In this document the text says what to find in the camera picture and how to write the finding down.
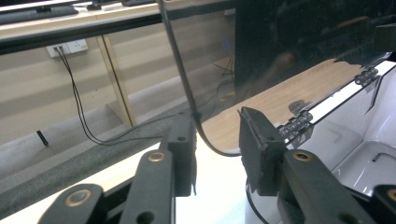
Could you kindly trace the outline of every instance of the black cable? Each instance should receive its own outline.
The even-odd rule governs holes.
[[[253,210],[254,214],[256,215],[256,217],[264,224],[269,224],[269,222],[267,220],[265,220],[265,218],[260,214],[260,212],[257,210],[256,205],[254,205],[253,200],[251,199],[251,195],[248,189],[248,180],[246,183],[246,193],[247,193],[247,201],[248,204],[250,205],[250,208]]]
[[[74,94],[74,96],[75,96],[76,105],[77,105],[77,108],[78,108],[78,117],[79,117],[79,120],[80,120],[80,122],[81,122],[83,131],[84,131],[84,133],[85,133],[85,135],[87,136],[88,139],[90,139],[91,141],[93,141],[94,143],[96,143],[96,144],[98,144],[98,145],[102,145],[102,146],[113,146],[113,145],[116,145],[116,144],[120,144],[120,143],[124,143],[124,142],[128,142],[128,141],[133,141],[133,140],[154,139],[154,138],[161,138],[161,137],[162,137],[162,136],[136,137],[136,138],[131,138],[131,139],[127,139],[127,140],[123,140],[123,141],[119,141],[119,142],[114,142],[114,141],[116,141],[116,140],[121,139],[123,136],[125,136],[125,135],[128,134],[128,133],[130,133],[131,131],[136,130],[136,129],[139,128],[139,127],[149,125],[150,123],[153,123],[153,122],[156,122],[156,121],[159,121],[159,120],[162,120],[162,119],[169,119],[169,118],[172,118],[174,115],[166,116],[166,117],[163,117],[163,118],[159,118],[159,119],[155,119],[155,120],[151,120],[151,121],[149,121],[149,122],[143,123],[143,124],[141,124],[141,125],[139,125],[139,126],[136,126],[135,128],[132,128],[132,129],[129,130],[128,132],[123,133],[122,135],[119,135],[118,137],[113,138],[113,139],[110,139],[110,140],[101,140],[101,139],[98,139],[97,137],[95,137],[95,136],[92,134],[90,128],[88,127],[87,120],[85,119],[84,109],[83,109],[83,107],[82,107],[82,102],[81,102],[81,99],[80,99],[80,97],[79,97],[78,88],[77,88],[76,82],[75,82],[75,80],[74,80],[73,73],[72,73],[72,71],[71,71],[69,62],[67,61],[67,58],[66,58],[66,56],[65,56],[65,54],[64,54],[63,48],[62,48],[62,47],[59,47],[59,49],[60,49],[60,51],[58,50],[58,48],[55,48],[55,51],[57,51],[57,53],[58,53],[59,56],[61,57],[61,59],[62,59],[62,61],[63,61],[63,63],[64,63],[64,66],[66,67],[67,72],[69,73],[69,76],[70,76],[70,78],[71,78],[71,80],[72,80],[73,94]]]

